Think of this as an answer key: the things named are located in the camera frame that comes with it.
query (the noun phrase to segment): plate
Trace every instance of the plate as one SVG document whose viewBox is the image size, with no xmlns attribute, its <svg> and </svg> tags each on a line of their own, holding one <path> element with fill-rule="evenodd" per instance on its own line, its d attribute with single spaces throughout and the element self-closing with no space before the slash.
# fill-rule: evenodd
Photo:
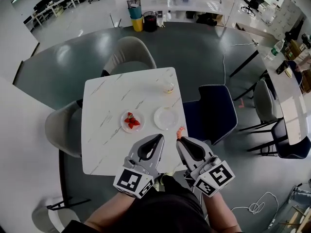
<svg viewBox="0 0 311 233">
<path fill-rule="evenodd" d="M 127 119 L 127 113 L 128 112 L 133 113 L 133 116 L 135 117 L 135 119 L 138 122 L 140 122 L 140 125 L 137 125 L 137 126 L 134 125 L 134 127 L 131 129 L 128 126 L 128 123 L 124 122 L 124 120 Z M 143 127 L 145 125 L 145 118 L 144 118 L 144 115 L 141 112 L 137 111 L 137 110 L 133 110 L 133 111 L 129 111 L 128 110 L 128 111 L 126 111 L 126 112 L 124 112 L 122 114 L 120 122 L 121 122 L 121 127 L 124 129 L 124 131 L 127 132 L 127 133 L 132 134 L 134 132 L 138 132 L 138 131 L 141 131 L 143 129 Z"/>
<path fill-rule="evenodd" d="M 179 122 L 179 116 L 171 107 L 160 107 L 155 112 L 154 121 L 159 129 L 170 130 Z"/>
</svg>

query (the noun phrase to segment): water bottle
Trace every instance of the water bottle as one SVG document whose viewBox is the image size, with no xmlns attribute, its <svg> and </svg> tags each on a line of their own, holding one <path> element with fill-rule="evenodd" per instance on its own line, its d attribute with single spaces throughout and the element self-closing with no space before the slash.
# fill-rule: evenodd
<svg viewBox="0 0 311 233">
<path fill-rule="evenodd" d="M 281 52 L 281 50 L 282 50 L 282 48 L 283 48 L 283 46 L 284 46 L 284 42 L 285 42 L 285 40 L 282 39 L 281 41 L 277 42 L 277 43 L 273 46 L 273 48 L 271 49 L 271 51 L 270 51 L 270 52 L 268 53 L 268 55 L 267 55 L 267 57 L 268 57 L 269 60 L 273 60 L 273 59 L 276 57 L 276 55 L 277 55 L 279 52 Z"/>
</svg>

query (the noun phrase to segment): green floor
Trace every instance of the green floor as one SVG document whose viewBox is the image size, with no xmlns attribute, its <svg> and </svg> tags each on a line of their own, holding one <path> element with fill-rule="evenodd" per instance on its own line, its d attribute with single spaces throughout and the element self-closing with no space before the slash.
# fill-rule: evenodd
<svg viewBox="0 0 311 233">
<path fill-rule="evenodd" d="M 200 85 L 224 83 L 222 63 L 225 48 L 226 85 L 232 97 L 250 87 L 264 71 L 263 63 L 257 56 L 233 78 L 228 77 L 255 51 L 252 45 L 229 47 L 251 43 L 252 37 L 248 33 L 194 23 L 166 23 L 165 28 L 154 33 L 115 28 L 56 45 L 24 62 L 16 86 L 54 109 L 81 99 L 85 81 L 100 76 L 117 40 L 128 35 L 136 36 L 146 44 L 158 68 L 176 69 L 183 102 L 198 99 Z M 265 45 L 272 46 L 273 42 L 267 41 Z M 240 100 L 234 102 L 239 121 L 237 129 L 260 123 L 253 102 L 248 98 L 250 96 L 243 98 L 244 108 L 239 108 Z M 269 133 L 247 134 L 234 130 L 211 147 L 215 154 L 228 162 L 236 175 L 235 180 L 222 191 L 230 208 L 249 206 L 267 191 L 275 194 L 282 204 L 293 185 L 310 178 L 310 158 L 284 160 L 246 152 L 246 149 L 271 139 Z M 66 155 L 65 172 L 68 193 L 92 199 L 87 204 L 74 207 L 81 220 L 85 220 L 116 193 L 112 187 L 114 177 L 85 175 L 81 159 Z M 176 176 L 183 182 L 182 173 Z M 262 232 L 268 227 L 276 211 L 276 202 L 270 196 L 262 201 L 266 203 L 265 207 L 257 215 L 246 209 L 234 211 L 245 232 Z"/>
</svg>

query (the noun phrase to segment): power cord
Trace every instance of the power cord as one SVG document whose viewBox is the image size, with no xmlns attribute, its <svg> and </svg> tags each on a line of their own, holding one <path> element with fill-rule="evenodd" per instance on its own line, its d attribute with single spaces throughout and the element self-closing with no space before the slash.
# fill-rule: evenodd
<svg viewBox="0 0 311 233">
<path fill-rule="evenodd" d="M 252 44 L 255 44 L 256 46 L 259 45 L 257 41 L 255 41 L 254 39 L 252 39 L 253 42 L 252 43 L 245 43 L 245 44 L 234 44 L 234 45 L 230 45 L 230 47 L 233 47 L 233 46 L 244 46 L 244 45 L 252 45 Z M 224 74 L 225 74 L 225 52 L 223 54 L 223 65 L 224 65 Z"/>
<path fill-rule="evenodd" d="M 262 202 L 262 203 L 260 203 L 260 204 L 258 204 L 258 203 L 259 203 L 259 201 L 263 198 L 263 196 L 265 196 L 266 194 L 272 195 L 272 196 L 276 199 L 276 204 L 277 204 L 276 213 L 274 214 L 273 219 L 271 220 L 271 222 L 270 222 L 270 224 L 269 224 L 269 226 L 268 226 L 268 229 L 269 229 L 269 228 L 272 227 L 273 223 L 275 222 L 275 220 L 276 220 L 276 214 L 277 214 L 277 212 L 278 212 L 278 201 L 277 201 L 277 198 L 276 198 L 276 196 L 273 195 L 271 192 L 266 192 L 264 195 L 262 195 L 262 196 L 260 197 L 259 200 L 257 200 L 256 203 L 252 203 L 249 207 L 244 207 L 244 206 L 242 206 L 242 207 L 234 207 L 233 209 L 231 209 L 231 211 L 233 211 L 234 209 L 244 208 L 244 209 L 248 209 L 249 212 L 251 212 L 253 215 L 255 215 L 255 214 L 261 212 L 261 210 L 264 208 L 264 202 Z"/>
</svg>

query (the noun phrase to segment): white marble table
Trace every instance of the white marble table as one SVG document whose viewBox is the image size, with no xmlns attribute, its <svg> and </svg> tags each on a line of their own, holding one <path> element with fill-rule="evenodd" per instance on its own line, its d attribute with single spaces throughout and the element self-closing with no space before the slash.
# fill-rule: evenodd
<svg viewBox="0 0 311 233">
<path fill-rule="evenodd" d="M 285 60 L 282 53 L 279 53 L 274 60 L 270 61 L 265 56 L 271 48 L 257 46 L 257 49 L 281 105 L 289 144 L 294 145 L 308 135 L 307 109 L 298 82 L 294 74 L 290 78 L 285 71 L 279 75 L 276 73 L 276 69 Z"/>
<path fill-rule="evenodd" d="M 165 77 L 170 77 L 175 85 L 170 94 L 163 92 Z M 81 144 L 85 174 L 115 175 L 132 145 L 157 133 L 165 138 L 157 170 L 163 173 L 186 169 L 176 149 L 176 132 L 186 126 L 186 120 L 173 67 L 88 80 L 83 99 Z M 172 107 L 179 115 L 178 125 L 169 131 L 160 130 L 154 123 L 154 113 L 161 106 Z M 145 126 L 129 134 L 121 127 L 121 116 L 135 109 L 144 115 Z M 187 130 L 182 135 L 188 136 Z"/>
</svg>

